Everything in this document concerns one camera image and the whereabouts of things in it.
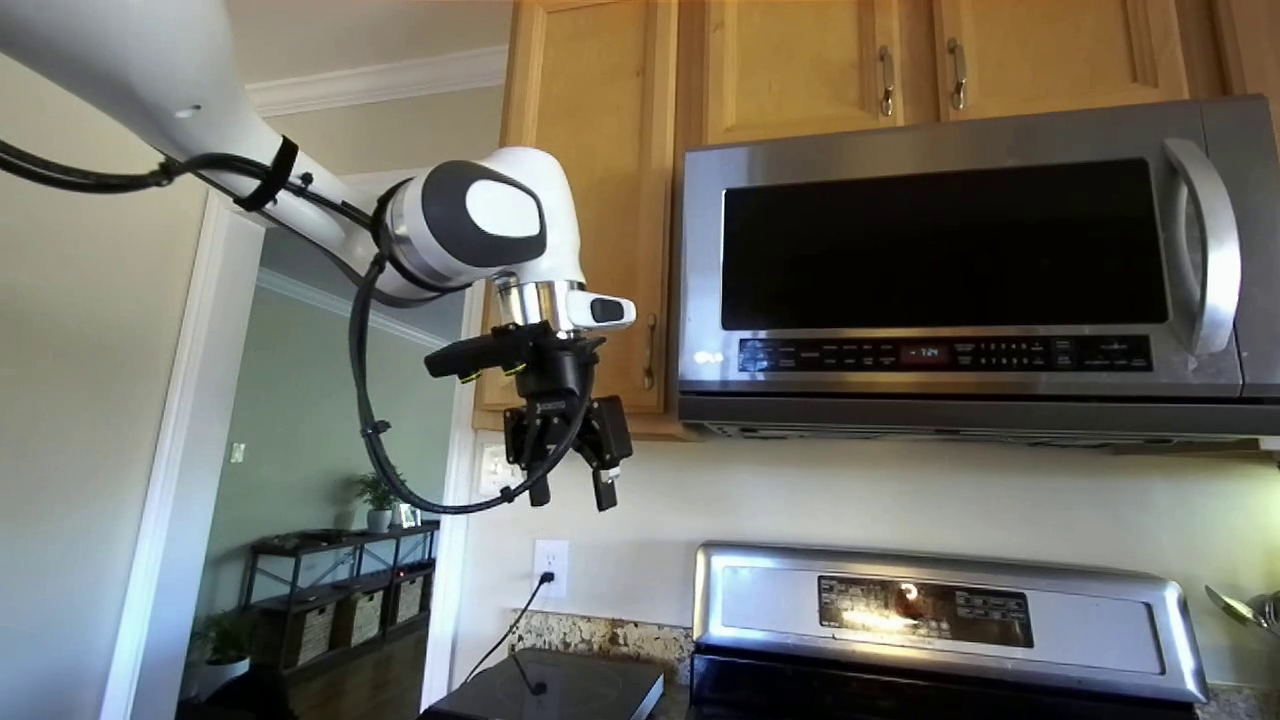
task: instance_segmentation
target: granite countertop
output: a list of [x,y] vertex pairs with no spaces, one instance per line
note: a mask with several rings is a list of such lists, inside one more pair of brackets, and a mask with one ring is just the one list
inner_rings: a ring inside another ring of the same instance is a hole
[[[531,611],[512,635],[509,651],[525,647],[640,660],[666,674],[662,700],[650,720],[684,720],[689,710],[689,661],[692,630],[673,625],[632,623]],[[1280,720],[1280,694],[1260,688],[1210,685],[1210,701],[1197,706],[1202,720]]]

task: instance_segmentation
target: metal utensil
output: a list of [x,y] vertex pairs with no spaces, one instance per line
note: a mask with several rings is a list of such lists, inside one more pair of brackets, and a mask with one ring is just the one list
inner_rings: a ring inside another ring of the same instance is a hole
[[1280,629],[1276,628],[1275,621],[1275,596],[1261,596],[1258,600],[1262,601],[1262,609],[1260,610],[1248,602],[1226,597],[1208,585],[1204,585],[1204,593],[1213,601],[1213,605],[1221,607],[1222,612],[1226,612],[1236,623],[1242,625],[1253,624],[1272,635],[1280,637]]

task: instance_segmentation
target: white outlet cover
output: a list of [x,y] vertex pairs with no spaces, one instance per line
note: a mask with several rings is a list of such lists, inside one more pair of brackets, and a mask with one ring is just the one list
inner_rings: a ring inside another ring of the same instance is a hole
[[502,488],[516,487],[524,479],[524,471],[507,462],[506,446],[497,443],[484,446],[480,455],[480,477],[476,479],[477,497],[498,497]]
[[556,579],[539,591],[538,597],[564,597],[568,594],[568,541],[534,541],[532,588],[538,587],[538,580],[548,570],[556,573]]

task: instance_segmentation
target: microwave window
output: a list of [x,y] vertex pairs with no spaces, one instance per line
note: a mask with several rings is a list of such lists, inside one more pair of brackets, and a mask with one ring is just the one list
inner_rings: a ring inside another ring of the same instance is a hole
[[1158,324],[1147,161],[724,192],[728,331]]

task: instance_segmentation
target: crown molding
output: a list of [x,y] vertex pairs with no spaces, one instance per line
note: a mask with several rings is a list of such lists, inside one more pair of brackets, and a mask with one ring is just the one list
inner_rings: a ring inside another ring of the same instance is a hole
[[456,90],[500,86],[507,79],[507,46],[498,45],[247,86],[250,100],[266,118],[402,100]]
[[[257,270],[257,286],[270,290],[271,292],[283,295],[297,300],[298,302],[305,302],[312,307],[319,307],[333,313],[334,315],[340,315],[343,318],[351,316],[351,301],[343,300],[337,295],[330,295],[323,290],[316,290],[306,283],[301,283],[288,275],[282,275],[274,270],[268,270],[266,268],[259,268]],[[404,338],[412,343],[420,345],[428,350],[439,350],[449,341],[431,334],[425,331],[420,331],[413,325],[404,324],[399,320],[393,320],[381,313],[369,314],[369,327],[385,331],[396,337]]]

